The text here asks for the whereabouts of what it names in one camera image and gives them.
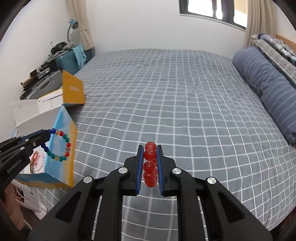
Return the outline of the left hand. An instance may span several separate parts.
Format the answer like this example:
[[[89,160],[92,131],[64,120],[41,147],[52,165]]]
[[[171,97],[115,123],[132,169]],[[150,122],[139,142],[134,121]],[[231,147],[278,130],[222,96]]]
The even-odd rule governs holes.
[[[4,190],[4,208],[17,229],[22,230],[25,225],[23,214],[16,200],[16,191],[11,183]]]

